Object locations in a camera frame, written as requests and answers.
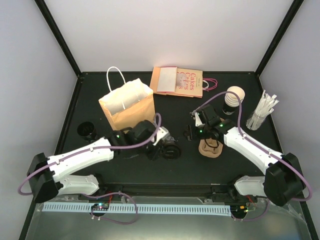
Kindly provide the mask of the black paper cup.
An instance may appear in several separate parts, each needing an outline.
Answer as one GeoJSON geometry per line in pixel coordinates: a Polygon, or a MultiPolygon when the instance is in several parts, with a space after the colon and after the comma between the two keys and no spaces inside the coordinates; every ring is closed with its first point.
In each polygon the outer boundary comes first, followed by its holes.
{"type": "Polygon", "coordinates": [[[87,142],[94,142],[97,139],[97,130],[90,121],[82,122],[77,127],[77,134],[87,142]]]}
{"type": "Polygon", "coordinates": [[[162,150],[162,157],[166,160],[176,160],[181,156],[181,149],[180,147],[173,143],[173,144],[166,144],[162,150]]]}

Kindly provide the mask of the orange paper bag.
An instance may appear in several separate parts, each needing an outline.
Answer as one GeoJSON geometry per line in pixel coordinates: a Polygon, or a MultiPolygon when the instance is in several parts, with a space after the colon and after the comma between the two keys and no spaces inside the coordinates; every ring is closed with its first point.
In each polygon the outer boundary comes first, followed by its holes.
{"type": "Polygon", "coordinates": [[[123,73],[111,66],[106,72],[109,93],[98,100],[111,128],[122,130],[135,127],[139,122],[155,120],[154,91],[140,78],[126,81],[123,73]],[[111,88],[109,71],[116,69],[123,80],[123,85],[114,90],[111,88]]]}

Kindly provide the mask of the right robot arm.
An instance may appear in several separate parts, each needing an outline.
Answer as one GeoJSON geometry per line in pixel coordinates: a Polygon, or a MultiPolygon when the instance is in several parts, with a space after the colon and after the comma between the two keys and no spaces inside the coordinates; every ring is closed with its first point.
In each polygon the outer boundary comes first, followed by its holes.
{"type": "Polygon", "coordinates": [[[240,153],[263,173],[263,176],[244,175],[236,179],[227,189],[230,200],[238,202],[251,195],[268,198],[282,207],[306,188],[299,161],[292,153],[283,154],[266,147],[232,120],[221,120],[210,104],[191,112],[191,116],[194,124],[188,125],[184,132],[188,140],[216,140],[240,153]]]}

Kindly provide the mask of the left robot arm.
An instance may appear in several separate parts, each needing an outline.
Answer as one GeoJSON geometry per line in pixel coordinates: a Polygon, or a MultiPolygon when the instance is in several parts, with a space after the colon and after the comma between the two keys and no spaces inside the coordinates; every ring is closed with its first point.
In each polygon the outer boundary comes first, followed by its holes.
{"type": "Polygon", "coordinates": [[[27,172],[27,180],[35,203],[44,203],[58,195],[85,194],[103,199],[108,192],[97,175],[76,176],[74,173],[101,162],[113,160],[118,155],[138,155],[156,158],[169,131],[148,120],[135,127],[114,130],[108,137],[60,155],[34,156],[27,172]]]}

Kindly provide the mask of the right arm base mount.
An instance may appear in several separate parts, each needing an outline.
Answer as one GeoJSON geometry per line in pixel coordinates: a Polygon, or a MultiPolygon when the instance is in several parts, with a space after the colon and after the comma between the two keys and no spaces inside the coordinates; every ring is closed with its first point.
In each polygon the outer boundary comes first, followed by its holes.
{"type": "Polygon", "coordinates": [[[207,199],[219,203],[245,204],[249,202],[257,203],[258,198],[253,195],[241,195],[233,185],[212,185],[207,199]]]}

